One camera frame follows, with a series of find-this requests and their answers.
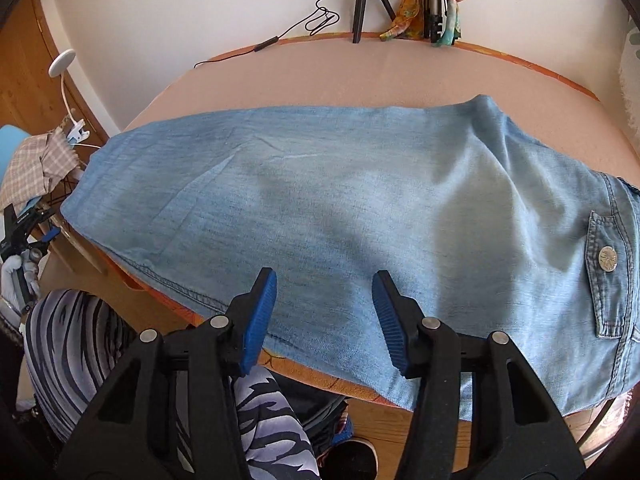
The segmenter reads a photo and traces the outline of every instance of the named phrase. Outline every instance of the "sneaker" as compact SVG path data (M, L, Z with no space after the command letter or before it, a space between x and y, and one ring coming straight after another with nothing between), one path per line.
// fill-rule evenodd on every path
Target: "sneaker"
M362 438L351 438L332 447L320 468L322 480L375 480L377 474L376 449Z

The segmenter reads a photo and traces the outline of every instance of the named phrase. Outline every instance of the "black cable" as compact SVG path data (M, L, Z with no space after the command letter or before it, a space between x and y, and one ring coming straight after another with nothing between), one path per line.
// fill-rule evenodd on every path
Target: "black cable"
M582 447L584 443L587 442L589 437L593 434L593 432L596 431L597 427L602 422L602 419L605 418L605 416L607 416L607 413L609 413L609 410L613 406L613 402L615 400L616 399L609 399L607 402L604 403L604 406L600 410L600 413L598 413L596 418L593 419L593 422L589 425L589 427L587 428L587 431L585 431L583 436L580 437L580 440L578 440L577 442L578 448Z
M196 68L198 65L204 64L204 63L217 63L219 61L224 61L225 59L231 59L232 57L239 57L239 56L244 56L244 54L250 54L252 53L253 50L247 50L246 52L239 52L238 54L233 54L232 56L226 56L223 57L222 59L207 59L206 61L201 61L196 63L195 65L193 65L194 68Z
M262 43L259 43L256 46L254 46L251 50L247 50L245 52L239 52L238 54L233 54L232 56L226 56L221 59L209 59L206 61L201 61L193 65L193 67L196 68L198 65L201 65L204 63L217 63L219 61L226 61L227 59L231 59L232 57L239 57L239 56L244 56L245 54L250 54L251 52L258 52L280 41L285 34L287 34L292 28L297 27L300 23L306 22L305 30L309 33L310 36L316 35L321 30L324 30L327 27L331 27L332 25L335 25L340 21L340 14L338 14L334 10L327 9L325 6L319 5L321 1L322 0L316 0L316 10L314 10L310 15L302 18L299 22L291 25L287 30L285 30L279 36L274 36L273 38L270 38L267 41L263 41ZM313 23L317 22L318 20L322 20L322 21L320 23L317 23L316 25L313 25Z
M321 30L323 30L323 29L325 29L327 27L330 27L331 25L335 25L335 23L338 23L340 21L340 14L338 14L334 10L329 10L324 6L320 6L319 3L321 1L322 0L316 0L316 10L314 10L306 18L302 18L299 22L294 23L293 25L291 25L287 30L285 30L282 34L280 34L278 36L278 39L282 38L292 28L297 27L300 23L303 23L303 22L306 22L305 23L305 30L309 33L310 36L314 36L318 32L320 32ZM322 21L318 25L315 25L315 26L309 28L313 22L316 22L317 20L322 20L323 18L324 18L324 21Z

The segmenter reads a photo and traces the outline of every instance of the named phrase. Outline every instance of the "denim shirt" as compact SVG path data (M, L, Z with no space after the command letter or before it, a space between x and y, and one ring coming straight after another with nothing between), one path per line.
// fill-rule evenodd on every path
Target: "denim shirt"
M478 96L151 123L95 153L62 212L203 316L273 267L266 347L411 409L417 383L393 368L370 296L386 269L426 316L508 333L570 413L640 380L639 208L637 189ZM464 377L462 417L470 406Z

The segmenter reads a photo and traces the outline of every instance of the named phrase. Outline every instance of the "white glove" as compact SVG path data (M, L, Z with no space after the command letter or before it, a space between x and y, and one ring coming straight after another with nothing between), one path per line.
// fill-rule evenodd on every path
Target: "white glove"
M22 314L22 312L20 311L18 295L14 286L13 273L20 267L24 271L24 279L27 282L29 292L37 299L40 299L39 268L38 264L29 259L29 250L24 251L21 256L9 256L2 264L2 270L0 271L0 292L11 308L18 314Z

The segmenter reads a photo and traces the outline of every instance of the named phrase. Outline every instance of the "checkered cloth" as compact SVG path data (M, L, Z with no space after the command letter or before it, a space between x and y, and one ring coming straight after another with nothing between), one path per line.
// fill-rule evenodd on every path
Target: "checkered cloth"
M20 214L34 197L53 191L80 164L62 132L31 136L15 150L0 187L0 210L14 204Z

